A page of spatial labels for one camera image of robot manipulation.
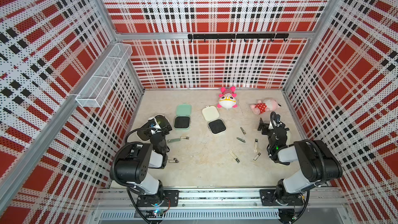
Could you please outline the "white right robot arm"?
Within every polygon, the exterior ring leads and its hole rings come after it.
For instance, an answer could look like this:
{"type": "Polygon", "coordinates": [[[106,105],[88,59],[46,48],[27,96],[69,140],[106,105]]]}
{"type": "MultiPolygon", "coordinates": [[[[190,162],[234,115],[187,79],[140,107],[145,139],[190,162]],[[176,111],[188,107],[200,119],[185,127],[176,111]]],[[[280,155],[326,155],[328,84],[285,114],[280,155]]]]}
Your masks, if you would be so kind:
{"type": "Polygon", "coordinates": [[[260,192],[263,205],[303,205],[304,194],[342,177],[341,164],[323,141],[301,140],[288,145],[289,129],[279,114],[271,112],[269,123],[261,119],[258,130],[268,138],[268,158],[284,166],[293,162],[300,165],[293,175],[280,179],[275,189],[260,192]]]}

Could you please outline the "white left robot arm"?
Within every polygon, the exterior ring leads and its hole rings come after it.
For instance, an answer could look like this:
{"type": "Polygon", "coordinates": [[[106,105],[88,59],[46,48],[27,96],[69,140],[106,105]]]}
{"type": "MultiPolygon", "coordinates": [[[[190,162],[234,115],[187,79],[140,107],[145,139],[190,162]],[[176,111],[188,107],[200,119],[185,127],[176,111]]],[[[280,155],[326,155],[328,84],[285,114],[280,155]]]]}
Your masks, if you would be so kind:
{"type": "Polygon", "coordinates": [[[163,115],[150,118],[142,127],[130,131],[125,145],[117,151],[110,177],[127,188],[128,194],[138,195],[137,207],[176,207],[178,190],[165,190],[163,183],[153,177],[150,169],[164,169],[167,163],[178,163],[168,158],[170,152],[166,136],[172,126],[163,115]]]}

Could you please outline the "cream nail kit case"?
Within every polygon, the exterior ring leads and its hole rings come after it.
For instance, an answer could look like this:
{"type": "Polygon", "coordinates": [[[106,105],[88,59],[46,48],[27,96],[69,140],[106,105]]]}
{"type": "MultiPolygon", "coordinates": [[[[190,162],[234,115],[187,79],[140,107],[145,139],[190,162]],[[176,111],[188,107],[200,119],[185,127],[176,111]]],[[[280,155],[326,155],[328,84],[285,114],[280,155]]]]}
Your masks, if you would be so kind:
{"type": "Polygon", "coordinates": [[[202,115],[207,121],[207,126],[212,134],[221,134],[227,130],[227,127],[224,121],[220,118],[218,109],[215,106],[206,106],[202,109],[202,115]]]}

